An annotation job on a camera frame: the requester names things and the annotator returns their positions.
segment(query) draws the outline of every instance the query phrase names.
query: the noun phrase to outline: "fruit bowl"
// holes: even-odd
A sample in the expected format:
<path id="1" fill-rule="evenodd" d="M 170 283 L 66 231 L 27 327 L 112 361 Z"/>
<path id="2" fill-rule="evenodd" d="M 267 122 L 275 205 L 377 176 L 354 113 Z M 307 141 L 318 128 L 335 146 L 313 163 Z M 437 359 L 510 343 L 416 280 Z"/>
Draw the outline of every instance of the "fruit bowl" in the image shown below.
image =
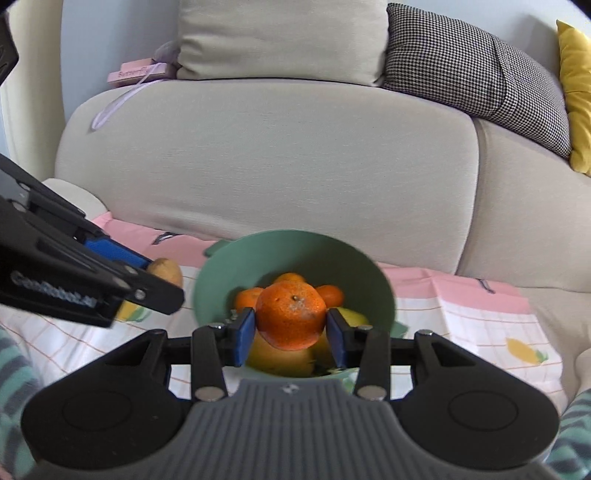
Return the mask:
<path id="1" fill-rule="evenodd" d="M 345 294 L 345 307 L 365 315 L 371 325 L 391 336 L 403 332 L 395 321 L 388 279 L 363 252 L 336 238 L 273 230 L 218 242 L 209 253 L 193 290 L 193 308 L 200 326 L 230 318 L 240 291 L 266 287 L 285 272 L 297 272 L 313 286 L 338 286 Z M 277 378 L 249 367 L 243 369 L 248 378 Z M 350 373 L 319 378 L 346 378 Z"/>

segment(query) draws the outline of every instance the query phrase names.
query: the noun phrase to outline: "orange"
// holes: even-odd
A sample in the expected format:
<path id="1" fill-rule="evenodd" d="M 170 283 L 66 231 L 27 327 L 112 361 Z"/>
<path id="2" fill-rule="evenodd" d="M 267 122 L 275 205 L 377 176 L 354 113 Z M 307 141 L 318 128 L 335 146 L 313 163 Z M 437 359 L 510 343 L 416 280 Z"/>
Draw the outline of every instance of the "orange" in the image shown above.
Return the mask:
<path id="1" fill-rule="evenodd" d="M 259 295 L 262 292 L 261 287 L 249 288 L 248 290 L 242 290 L 234 299 L 234 308 L 238 313 L 243 309 L 250 307 L 254 308 Z"/>
<path id="2" fill-rule="evenodd" d="M 314 345 L 326 323 L 326 305 L 312 285 L 281 281 L 265 288 L 256 301 L 256 328 L 280 350 Z"/>
<path id="3" fill-rule="evenodd" d="M 273 283 L 278 283 L 280 281 L 301 281 L 306 283 L 306 279 L 302 277 L 299 273 L 284 273 L 283 275 L 279 275 Z"/>
<path id="4" fill-rule="evenodd" d="M 321 287 L 316 287 L 316 291 L 320 294 L 328 309 L 342 307 L 345 302 L 345 294 L 339 287 L 335 287 L 334 285 L 322 285 Z"/>

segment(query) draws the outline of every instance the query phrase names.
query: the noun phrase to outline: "blue wall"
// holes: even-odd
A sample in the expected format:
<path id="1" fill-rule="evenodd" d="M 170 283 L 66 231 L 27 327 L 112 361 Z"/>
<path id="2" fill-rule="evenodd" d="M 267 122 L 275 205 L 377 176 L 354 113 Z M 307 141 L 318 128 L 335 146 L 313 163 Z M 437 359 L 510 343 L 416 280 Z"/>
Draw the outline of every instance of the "blue wall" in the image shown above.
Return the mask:
<path id="1" fill-rule="evenodd" d="M 388 0 L 382 0 L 384 7 Z M 61 71 L 66 120 L 108 89 L 125 61 L 151 57 L 177 34 L 179 0 L 64 0 Z M 556 19 L 591 36 L 591 23 L 569 0 L 403 0 L 460 18 L 526 51 L 558 73 Z"/>
<path id="2" fill-rule="evenodd" d="M 109 89 L 123 62 L 151 57 L 176 38 L 179 0 L 64 0 L 61 81 L 66 121 Z"/>

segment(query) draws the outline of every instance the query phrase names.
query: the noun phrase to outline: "gray gripper base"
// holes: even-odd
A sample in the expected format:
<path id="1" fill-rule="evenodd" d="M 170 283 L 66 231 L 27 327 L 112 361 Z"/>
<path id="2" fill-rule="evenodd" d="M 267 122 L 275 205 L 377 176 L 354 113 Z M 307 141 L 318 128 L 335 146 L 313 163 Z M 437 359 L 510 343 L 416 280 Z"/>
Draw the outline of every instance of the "gray gripper base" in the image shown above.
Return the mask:
<path id="1" fill-rule="evenodd" d="M 198 403 L 166 447 L 135 464 L 73 471 L 41 463 L 27 480 L 559 480 L 540 461 L 478 472 L 442 462 L 403 431 L 389 405 L 338 380 L 242 381 Z"/>

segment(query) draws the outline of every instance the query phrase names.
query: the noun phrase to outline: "black and white checkered pillow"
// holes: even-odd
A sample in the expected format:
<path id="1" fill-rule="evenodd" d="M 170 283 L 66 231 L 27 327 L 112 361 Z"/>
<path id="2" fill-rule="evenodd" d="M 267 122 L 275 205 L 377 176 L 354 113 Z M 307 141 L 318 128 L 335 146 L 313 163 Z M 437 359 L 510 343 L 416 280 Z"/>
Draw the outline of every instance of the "black and white checkered pillow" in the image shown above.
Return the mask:
<path id="1" fill-rule="evenodd" d="M 383 88 L 444 103 L 568 158 L 569 120 L 552 75 L 524 52 L 461 20 L 389 4 Z"/>

